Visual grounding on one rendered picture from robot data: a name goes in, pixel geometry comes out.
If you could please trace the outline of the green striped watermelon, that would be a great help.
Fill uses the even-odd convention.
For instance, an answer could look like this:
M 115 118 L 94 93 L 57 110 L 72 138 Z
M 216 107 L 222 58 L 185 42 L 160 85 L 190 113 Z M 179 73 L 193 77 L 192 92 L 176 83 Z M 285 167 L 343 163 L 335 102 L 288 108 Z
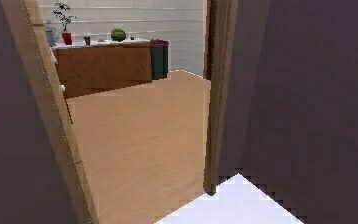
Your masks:
M 126 39 L 126 33 L 122 29 L 113 29 L 111 31 L 111 39 L 117 42 L 124 41 Z

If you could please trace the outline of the brown wooden kitchen counter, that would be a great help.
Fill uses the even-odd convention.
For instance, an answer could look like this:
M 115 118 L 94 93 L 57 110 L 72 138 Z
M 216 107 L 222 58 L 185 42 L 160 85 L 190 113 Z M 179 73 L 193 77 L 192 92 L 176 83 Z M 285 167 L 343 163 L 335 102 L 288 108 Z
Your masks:
M 148 42 L 99 44 L 53 50 L 65 97 L 74 98 L 152 81 Z

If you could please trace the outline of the house plant in red pot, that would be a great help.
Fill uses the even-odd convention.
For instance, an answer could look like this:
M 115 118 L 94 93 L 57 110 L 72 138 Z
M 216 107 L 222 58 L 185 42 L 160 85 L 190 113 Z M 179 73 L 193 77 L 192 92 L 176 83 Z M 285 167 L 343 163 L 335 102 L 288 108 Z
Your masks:
M 75 19 L 75 16 L 69 14 L 70 10 L 71 8 L 69 5 L 57 1 L 55 3 L 55 9 L 52 11 L 52 14 L 59 20 L 62 26 L 61 36 L 65 45 L 71 45 L 73 43 L 72 34 L 67 28 L 67 26 Z

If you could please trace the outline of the brown wooden door frame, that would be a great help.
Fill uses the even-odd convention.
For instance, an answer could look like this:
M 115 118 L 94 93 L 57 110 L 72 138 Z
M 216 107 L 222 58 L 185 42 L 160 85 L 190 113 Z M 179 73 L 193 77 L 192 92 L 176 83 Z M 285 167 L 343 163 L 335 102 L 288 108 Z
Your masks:
M 47 46 L 44 24 L 40 21 L 39 6 L 34 0 L 0 0 L 0 5 L 35 98 L 38 113 L 44 122 L 78 224 L 99 224 L 86 173 L 77 168 L 78 146 Z M 238 0 L 213 0 L 210 7 L 210 27 L 215 31 L 215 36 L 211 40 L 211 65 L 208 67 L 211 90 L 203 189 L 212 196 L 217 192 L 219 182 Z

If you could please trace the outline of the blue grey water jug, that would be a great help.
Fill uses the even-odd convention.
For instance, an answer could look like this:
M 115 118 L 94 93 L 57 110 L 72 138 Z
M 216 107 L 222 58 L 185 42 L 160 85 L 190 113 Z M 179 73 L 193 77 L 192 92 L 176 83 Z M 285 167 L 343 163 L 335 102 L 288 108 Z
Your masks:
M 49 22 L 47 21 L 45 23 L 45 31 L 46 31 L 46 36 L 47 36 L 47 40 L 49 43 L 50 47 L 53 47 L 56 45 L 56 41 L 55 41 L 55 27 Z

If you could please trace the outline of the dark bin with maroon lid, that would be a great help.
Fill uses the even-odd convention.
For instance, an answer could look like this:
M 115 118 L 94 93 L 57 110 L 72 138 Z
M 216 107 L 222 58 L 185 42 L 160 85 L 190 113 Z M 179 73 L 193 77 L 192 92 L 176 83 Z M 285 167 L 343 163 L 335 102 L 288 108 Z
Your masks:
M 168 73 L 168 46 L 165 40 L 152 39 L 150 41 L 152 79 L 159 80 L 167 77 Z

